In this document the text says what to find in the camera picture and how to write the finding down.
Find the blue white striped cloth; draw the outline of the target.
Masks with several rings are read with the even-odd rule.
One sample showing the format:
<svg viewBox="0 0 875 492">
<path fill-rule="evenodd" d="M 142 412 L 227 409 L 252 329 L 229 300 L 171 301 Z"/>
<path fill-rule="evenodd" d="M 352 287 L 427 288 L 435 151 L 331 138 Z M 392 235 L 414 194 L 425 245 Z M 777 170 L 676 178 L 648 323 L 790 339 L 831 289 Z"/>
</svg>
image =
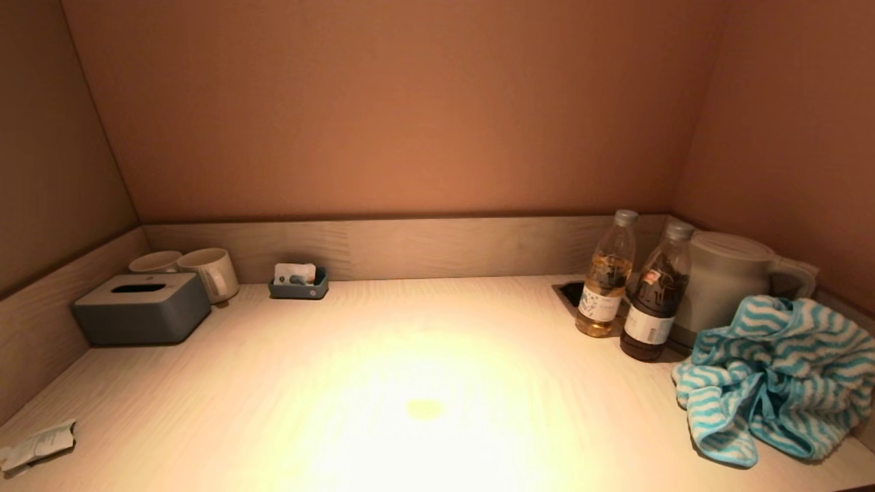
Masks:
<svg viewBox="0 0 875 492">
<path fill-rule="evenodd" d="M 697 451 L 750 468 L 762 441 L 819 461 L 873 412 L 875 338 L 812 299 L 746 297 L 674 367 Z"/>
</svg>

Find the black recessed table socket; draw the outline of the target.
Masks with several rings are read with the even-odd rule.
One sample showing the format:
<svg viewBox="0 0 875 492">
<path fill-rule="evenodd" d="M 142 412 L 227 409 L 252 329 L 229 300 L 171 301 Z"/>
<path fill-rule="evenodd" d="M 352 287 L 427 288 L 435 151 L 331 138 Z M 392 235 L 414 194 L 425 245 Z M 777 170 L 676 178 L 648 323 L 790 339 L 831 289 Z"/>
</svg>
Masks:
<svg viewBox="0 0 875 492">
<path fill-rule="evenodd" d="M 579 304 L 582 298 L 582 282 L 569 282 L 566 284 L 553 284 L 551 288 L 556 293 L 557 299 L 560 300 L 563 308 L 572 318 L 577 318 L 579 312 Z"/>
</svg>

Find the white sachets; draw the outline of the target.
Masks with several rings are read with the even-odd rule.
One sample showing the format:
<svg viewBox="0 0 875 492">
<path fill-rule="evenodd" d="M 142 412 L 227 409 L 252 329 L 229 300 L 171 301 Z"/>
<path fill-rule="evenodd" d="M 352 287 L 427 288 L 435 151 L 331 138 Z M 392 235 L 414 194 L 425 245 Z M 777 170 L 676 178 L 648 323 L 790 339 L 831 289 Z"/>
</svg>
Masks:
<svg viewBox="0 0 875 492">
<path fill-rule="evenodd" d="M 314 264 L 276 264 L 273 284 L 315 284 L 317 274 Z"/>
</svg>

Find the small grey tray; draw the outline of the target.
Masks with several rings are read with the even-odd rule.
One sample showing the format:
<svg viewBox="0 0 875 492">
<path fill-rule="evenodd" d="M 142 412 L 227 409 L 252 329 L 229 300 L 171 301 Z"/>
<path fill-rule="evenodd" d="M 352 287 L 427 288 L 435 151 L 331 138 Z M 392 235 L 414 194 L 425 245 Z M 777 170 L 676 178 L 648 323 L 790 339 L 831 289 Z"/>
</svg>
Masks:
<svg viewBox="0 0 875 492">
<path fill-rule="evenodd" d="M 267 284 L 272 299 L 320 300 L 329 290 L 326 268 L 318 266 L 314 284 L 276 284 L 274 279 Z"/>
</svg>

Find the yellow liquid stain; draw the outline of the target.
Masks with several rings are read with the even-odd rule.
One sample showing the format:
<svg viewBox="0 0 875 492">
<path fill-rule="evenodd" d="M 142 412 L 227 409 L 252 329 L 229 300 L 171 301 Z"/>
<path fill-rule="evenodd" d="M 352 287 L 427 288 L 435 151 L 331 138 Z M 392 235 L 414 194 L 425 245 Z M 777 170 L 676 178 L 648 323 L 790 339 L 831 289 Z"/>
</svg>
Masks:
<svg viewBox="0 0 875 492">
<path fill-rule="evenodd" d="M 446 413 L 446 405 L 432 398 L 414 398 L 405 404 L 407 416 L 418 421 L 432 421 L 441 418 Z"/>
</svg>

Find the clear bottle yellow tea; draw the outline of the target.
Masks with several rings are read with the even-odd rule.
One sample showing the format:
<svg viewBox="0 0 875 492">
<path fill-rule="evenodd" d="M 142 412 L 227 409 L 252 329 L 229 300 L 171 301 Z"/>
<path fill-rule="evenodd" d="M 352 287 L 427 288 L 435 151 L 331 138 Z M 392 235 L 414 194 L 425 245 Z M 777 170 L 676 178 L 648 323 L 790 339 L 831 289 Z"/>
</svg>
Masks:
<svg viewBox="0 0 875 492">
<path fill-rule="evenodd" d="M 637 212 L 618 210 L 594 249 L 576 321 L 578 330 L 587 336 L 604 338 L 612 333 L 636 256 L 637 220 Z"/>
</svg>

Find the dark tea bottle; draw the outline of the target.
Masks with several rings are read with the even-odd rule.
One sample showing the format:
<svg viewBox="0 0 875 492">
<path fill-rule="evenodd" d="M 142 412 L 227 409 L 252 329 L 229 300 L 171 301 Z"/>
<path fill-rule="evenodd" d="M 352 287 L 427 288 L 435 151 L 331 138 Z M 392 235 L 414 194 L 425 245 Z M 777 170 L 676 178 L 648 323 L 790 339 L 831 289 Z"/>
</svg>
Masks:
<svg viewBox="0 0 875 492">
<path fill-rule="evenodd" d="M 621 332 L 621 349 L 638 361 L 662 354 L 691 275 L 694 228 L 676 221 L 643 265 Z"/>
</svg>

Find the white ceramic mug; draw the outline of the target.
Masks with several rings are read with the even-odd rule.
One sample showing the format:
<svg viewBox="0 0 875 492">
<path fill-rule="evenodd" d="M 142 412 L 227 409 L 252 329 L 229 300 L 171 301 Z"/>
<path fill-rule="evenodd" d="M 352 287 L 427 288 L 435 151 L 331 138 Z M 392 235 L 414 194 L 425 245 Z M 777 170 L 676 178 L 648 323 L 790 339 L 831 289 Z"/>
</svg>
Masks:
<svg viewBox="0 0 875 492">
<path fill-rule="evenodd" d="M 160 250 L 137 258 L 128 265 L 134 274 L 179 272 L 178 259 L 183 254 L 176 250 Z"/>
<path fill-rule="evenodd" d="M 177 262 L 179 271 L 198 275 L 211 304 L 221 304 L 237 296 L 240 284 L 228 250 L 206 248 L 184 254 Z"/>
</svg>

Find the grey electric kettle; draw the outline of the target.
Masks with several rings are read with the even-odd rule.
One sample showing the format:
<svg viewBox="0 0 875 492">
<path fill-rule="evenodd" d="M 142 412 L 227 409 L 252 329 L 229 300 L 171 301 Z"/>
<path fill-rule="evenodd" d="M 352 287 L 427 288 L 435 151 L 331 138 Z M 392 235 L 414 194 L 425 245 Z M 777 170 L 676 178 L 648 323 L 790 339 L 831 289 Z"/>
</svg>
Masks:
<svg viewBox="0 0 875 492">
<path fill-rule="evenodd" d="M 695 232 L 690 255 L 690 282 L 669 336 L 671 348 L 690 350 L 698 333 L 728 326 L 746 297 L 777 296 L 775 275 L 796 280 L 796 289 L 781 293 L 785 298 L 809 298 L 818 284 L 818 267 L 734 234 Z"/>
</svg>

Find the grey tissue box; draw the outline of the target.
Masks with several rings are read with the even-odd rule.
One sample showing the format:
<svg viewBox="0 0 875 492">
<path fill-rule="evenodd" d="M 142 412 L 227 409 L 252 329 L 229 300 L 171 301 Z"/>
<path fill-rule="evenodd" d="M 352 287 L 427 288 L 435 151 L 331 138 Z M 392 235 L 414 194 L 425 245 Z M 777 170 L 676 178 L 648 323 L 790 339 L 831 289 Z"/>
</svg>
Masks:
<svg viewBox="0 0 875 492">
<path fill-rule="evenodd" d="M 205 287 L 191 272 L 115 276 L 71 309 L 94 346 L 178 344 L 212 312 Z"/>
</svg>

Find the crumpled white paper wrapper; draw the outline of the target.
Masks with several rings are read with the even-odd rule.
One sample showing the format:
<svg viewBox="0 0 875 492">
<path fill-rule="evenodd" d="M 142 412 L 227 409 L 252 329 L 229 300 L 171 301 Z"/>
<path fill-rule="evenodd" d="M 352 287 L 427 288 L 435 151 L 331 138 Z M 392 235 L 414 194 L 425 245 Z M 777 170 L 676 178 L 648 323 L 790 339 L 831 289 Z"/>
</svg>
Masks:
<svg viewBox="0 0 875 492">
<path fill-rule="evenodd" d="M 18 474 L 35 462 L 75 448 L 75 418 L 31 434 L 18 444 L 0 448 L 0 473 Z"/>
</svg>

